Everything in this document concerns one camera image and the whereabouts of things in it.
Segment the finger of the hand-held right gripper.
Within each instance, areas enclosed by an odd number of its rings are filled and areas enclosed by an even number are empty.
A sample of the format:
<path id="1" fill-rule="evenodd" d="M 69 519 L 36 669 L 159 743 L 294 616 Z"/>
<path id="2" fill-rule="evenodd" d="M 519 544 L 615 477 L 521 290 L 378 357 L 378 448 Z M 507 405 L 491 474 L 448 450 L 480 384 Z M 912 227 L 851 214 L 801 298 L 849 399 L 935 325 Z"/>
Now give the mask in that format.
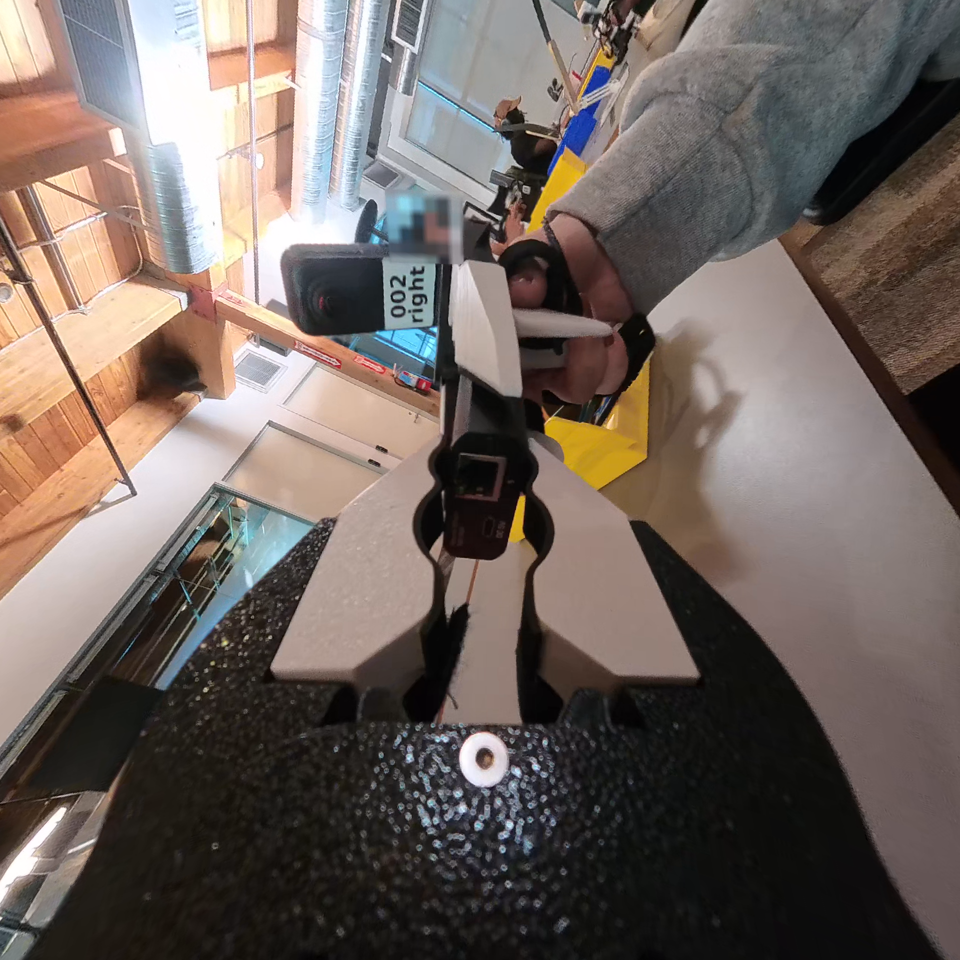
<path id="1" fill-rule="evenodd" d="M 507 275 L 498 263 L 454 266 L 449 322 L 459 370 L 503 398 L 521 398 L 519 338 Z"/>

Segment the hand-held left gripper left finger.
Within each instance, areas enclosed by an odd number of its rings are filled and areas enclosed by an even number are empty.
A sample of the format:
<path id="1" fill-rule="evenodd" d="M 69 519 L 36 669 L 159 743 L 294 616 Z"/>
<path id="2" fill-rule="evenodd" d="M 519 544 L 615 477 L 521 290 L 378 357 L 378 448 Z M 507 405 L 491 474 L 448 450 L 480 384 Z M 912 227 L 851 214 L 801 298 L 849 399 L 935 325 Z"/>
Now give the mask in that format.
<path id="1" fill-rule="evenodd" d="M 417 450 L 343 508 L 273 658 L 273 678 L 405 692 L 424 673 L 438 570 L 414 521 L 434 487 L 433 451 Z"/>

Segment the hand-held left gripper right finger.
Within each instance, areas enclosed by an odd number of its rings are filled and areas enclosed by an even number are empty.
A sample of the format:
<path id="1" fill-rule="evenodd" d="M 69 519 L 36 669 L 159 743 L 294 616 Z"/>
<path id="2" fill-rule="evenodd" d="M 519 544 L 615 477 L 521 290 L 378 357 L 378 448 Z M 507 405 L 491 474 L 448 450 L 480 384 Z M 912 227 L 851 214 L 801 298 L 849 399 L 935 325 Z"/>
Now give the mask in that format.
<path id="1" fill-rule="evenodd" d="M 694 685 L 700 672 L 628 516 L 543 446 L 526 507 L 552 534 L 533 572 L 538 674 L 558 694 L 626 685 Z"/>

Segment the black ethernet port adapter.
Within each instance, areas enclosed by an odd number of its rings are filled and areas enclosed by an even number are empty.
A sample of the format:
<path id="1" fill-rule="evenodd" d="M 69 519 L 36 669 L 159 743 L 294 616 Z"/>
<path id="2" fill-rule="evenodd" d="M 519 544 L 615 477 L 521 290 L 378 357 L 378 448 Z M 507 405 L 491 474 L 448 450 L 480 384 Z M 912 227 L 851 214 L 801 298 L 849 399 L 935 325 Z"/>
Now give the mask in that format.
<path id="1" fill-rule="evenodd" d="M 492 561 L 506 550 L 519 500 L 534 476 L 523 401 L 466 373 L 443 385 L 436 458 L 443 546 L 458 558 Z"/>

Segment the yellow plastic bin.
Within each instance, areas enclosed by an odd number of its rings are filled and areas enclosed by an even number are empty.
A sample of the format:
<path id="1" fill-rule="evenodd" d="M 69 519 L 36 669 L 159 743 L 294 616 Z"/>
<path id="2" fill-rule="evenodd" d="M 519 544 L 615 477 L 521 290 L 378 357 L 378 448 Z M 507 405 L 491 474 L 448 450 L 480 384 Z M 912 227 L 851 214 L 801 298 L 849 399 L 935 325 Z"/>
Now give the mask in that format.
<path id="1" fill-rule="evenodd" d="M 558 415 L 546 420 L 546 436 L 557 441 L 563 461 L 589 486 L 601 490 L 647 457 L 651 359 L 613 407 L 605 425 Z"/>

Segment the person's right forearm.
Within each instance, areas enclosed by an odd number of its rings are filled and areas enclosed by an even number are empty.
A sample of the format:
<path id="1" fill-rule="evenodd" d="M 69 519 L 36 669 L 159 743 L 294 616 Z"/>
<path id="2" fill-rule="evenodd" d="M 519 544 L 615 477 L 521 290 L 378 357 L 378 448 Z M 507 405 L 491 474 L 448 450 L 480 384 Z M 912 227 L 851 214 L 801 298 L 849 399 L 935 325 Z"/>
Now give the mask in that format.
<path id="1" fill-rule="evenodd" d="M 793 226 L 924 73 L 957 76 L 958 24 L 956 1 L 708 2 L 547 221 L 584 223 L 646 313 Z"/>

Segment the person's right hand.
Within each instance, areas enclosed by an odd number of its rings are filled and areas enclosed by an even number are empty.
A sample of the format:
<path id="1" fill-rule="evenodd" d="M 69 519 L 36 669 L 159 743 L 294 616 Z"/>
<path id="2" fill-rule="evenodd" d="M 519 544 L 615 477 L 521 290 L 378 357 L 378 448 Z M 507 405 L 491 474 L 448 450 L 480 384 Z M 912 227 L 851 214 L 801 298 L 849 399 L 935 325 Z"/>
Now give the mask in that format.
<path id="1" fill-rule="evenodd" d="M 595 395 L 612 394 L 626 377 L 629 358 L 618 329 L 634 314 L 634 306 L 613 263 L 583 222 L 559 213 L 547 224 L 586 313 L 613 332 L 603 339 L 569 341 L 563 367 L 524 371 L 523 398 L 540 403 L 548 392 L 563 402 L 582 404 Z"/>

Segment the wooden support beam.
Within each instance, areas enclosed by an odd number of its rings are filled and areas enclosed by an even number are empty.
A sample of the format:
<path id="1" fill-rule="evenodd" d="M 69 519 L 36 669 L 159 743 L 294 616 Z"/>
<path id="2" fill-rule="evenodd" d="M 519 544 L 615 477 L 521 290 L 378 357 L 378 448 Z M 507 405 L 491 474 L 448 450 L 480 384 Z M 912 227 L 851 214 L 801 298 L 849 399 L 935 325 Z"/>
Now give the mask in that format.
<path id="1" fill-rule="evenodd" d="M 260 306 L 248 298 L 225 290 L 214 301 L 216 315 L 278 346 L 289 348 L 318 362 L 366 389 L 388 397 L 438 421 L 441 413 L 437 390 L 417 392 L 398 383 L 394 371 L 330 338 L 310 336 L 287 318 Z"/>

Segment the white door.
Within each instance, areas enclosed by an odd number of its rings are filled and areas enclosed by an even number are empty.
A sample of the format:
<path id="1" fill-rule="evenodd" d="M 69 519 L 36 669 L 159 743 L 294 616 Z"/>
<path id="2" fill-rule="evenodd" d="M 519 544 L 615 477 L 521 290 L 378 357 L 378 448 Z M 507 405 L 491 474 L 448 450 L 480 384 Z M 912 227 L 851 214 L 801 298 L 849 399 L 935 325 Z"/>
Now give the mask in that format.
<path id="1" fill-rule="evenodd" d="M 282 404 L 307 420 L 402 460 L 439 437 L 438 421 L 315 362 Z"/>
<path id="2" fill-rule="evenodd" d="M 254 494 L 350 494 L 375 483 L 388 468 L 349 455 L 267 422 L 222 477 L 222 484 Z"/>

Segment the stack of blue bins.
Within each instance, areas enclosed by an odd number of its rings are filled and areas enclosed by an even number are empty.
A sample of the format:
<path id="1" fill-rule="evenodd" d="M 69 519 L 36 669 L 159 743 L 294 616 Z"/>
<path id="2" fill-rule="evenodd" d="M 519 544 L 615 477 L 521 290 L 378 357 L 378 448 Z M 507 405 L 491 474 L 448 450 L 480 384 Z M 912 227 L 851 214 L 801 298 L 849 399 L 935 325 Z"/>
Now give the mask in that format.
<path id="1" fill-rule="evenodd" d="M 602 52 L 594 54 L 578 89 L 578 111 L 568 121 L 559 140 L 560 154 L 569 150 L 578 157 L 582 155 L 596 128 L 609 115 L 628 75 L 627 67 L 617 66 L 614 56 Z"/>

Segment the grey ceiling air unit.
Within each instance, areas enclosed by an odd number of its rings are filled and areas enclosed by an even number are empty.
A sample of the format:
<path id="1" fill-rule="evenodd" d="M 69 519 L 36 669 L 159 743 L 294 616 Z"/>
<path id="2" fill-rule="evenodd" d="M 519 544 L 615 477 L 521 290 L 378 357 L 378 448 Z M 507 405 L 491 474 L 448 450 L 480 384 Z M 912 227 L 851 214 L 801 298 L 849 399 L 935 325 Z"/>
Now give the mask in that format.
<path id="1" fill-rule="evenodd" d="M 206 128 L 210 69 L 198 1 L 57 1 L 81 105 L 153 146 Z"/>

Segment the white wall vent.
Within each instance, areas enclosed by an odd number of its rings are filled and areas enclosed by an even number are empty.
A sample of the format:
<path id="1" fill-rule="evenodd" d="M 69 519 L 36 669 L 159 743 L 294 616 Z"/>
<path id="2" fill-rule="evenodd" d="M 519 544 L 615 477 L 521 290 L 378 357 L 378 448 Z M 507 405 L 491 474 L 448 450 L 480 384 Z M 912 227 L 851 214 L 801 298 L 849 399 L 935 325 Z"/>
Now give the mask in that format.
<path id="1" fill-rule="evenodd" d="M 234 358 L 236 383 L 264 394 L 273 390 L 288 370 L 287 364 L 258 349 L 245 348 Z"/>

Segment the silver spiral air duct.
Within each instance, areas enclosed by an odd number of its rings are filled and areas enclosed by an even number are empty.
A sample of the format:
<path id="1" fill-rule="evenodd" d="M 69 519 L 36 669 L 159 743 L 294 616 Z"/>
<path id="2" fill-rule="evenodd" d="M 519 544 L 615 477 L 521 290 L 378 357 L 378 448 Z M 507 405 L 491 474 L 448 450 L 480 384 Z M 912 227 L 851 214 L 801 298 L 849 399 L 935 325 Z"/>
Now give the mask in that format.
<path id="1" fill-rule="evenodd" d="M 202 139 L 130 150 L 150 260 L 183 275 L 209 270 L 223 256 L 219 172 Z"/>
<path id="2" fill-rule="evenodd" d="M 349 5 L 297 3 L 291 216 L 311 226 L 327 213 Z"/>
<path id="3" fill-rule="evenodd" d="M 390 8 L 390 1 L 348 4 L 328 190 L 344 210 L 359 206 Z"/>

